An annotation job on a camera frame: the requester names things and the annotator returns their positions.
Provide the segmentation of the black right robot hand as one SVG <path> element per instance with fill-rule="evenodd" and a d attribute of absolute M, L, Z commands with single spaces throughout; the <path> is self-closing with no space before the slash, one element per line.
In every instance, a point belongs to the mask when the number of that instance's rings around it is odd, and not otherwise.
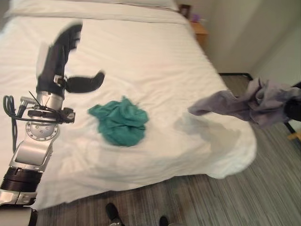
<path fill-rule="evenodd" d="M 284 106 L 285 122 L 301 121 L 301 82 L 290 87 L 285 97 L 287 99 Z"/>

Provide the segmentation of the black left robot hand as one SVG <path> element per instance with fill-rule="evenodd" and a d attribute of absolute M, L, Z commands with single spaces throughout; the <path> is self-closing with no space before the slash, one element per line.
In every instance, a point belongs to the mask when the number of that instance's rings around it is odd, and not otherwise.
<path fill-rule="evenodd" d="M 48 92 L 64 97 L 64 92 L 88 93 L 97 90 L 103 83 L 105 74 L 99 71 L 94 77 L 71 77 L 65 79 L 65 66 L 69 53 L 77 48 L 82 23 L 72 24 L 63 30 L 55 42 L 47 48 L 42 72 L 38 75 L 36 92 Z"/>

